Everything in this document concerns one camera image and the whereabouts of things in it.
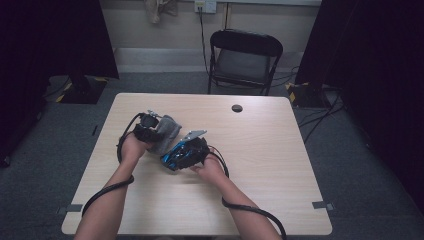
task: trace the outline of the person's right arm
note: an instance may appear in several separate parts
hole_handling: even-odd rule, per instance
[[[203,167],[193,166],[190,169],[195,171],[203,180],[214,185],[228,203],[258,208],[231,179],[225,176],[219,160],[214,155],[209,154],[206,157]],[[231,208],[229,210],[243,240],[281,239],[267,217],[244,210]]]

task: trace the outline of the hand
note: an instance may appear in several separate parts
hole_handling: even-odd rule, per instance
[[[138,159],[143,156],[146,149],[149,149],[153,146],[153,143],[146,143],[138,140],[134,133],[130,133],[124,140],[122,144],[121,154],[122,154],[122,163],[124,162],[138,162]]]
[[[192,166],[190,169],[196,172],[204,181],[214,186],[218,186],[222,180],[228,179],[227,176],[225,176],[221,163],[213,154],[208,154],[206,156],[202,167]]]

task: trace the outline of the light wood tabletop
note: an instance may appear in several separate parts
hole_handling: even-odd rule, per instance
[[[243,111],[236,113],[238,104]],[[118,166],[116,144],[130,120],[153,110],[182,125],[174,146],[190,130],[207,130],[230,178],[261,209],[275,215],[288,235],[327,235],[332,226],[291,105],[283,97],[118,94],[72,204],[85,204]],[[172,172],[147,153],[134,171],[118,234],[238,235],[214,187],[189,169]],[[68,212],[62,231],[75,234],[81,212]]]

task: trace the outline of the power outlet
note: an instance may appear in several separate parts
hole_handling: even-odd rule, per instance
[[[216,0],[194,1],[194,12],[199,12],[199,8],[202,13],[216,13]]]

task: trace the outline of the person's left hand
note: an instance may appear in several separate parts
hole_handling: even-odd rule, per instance
[[[153,143],[146,143],[138,140],[134,133],[128,134],[124,143],[122,144],[122,162],[137,162],[141,156],[143,156],[146,149],[149,149],[152,146]]]

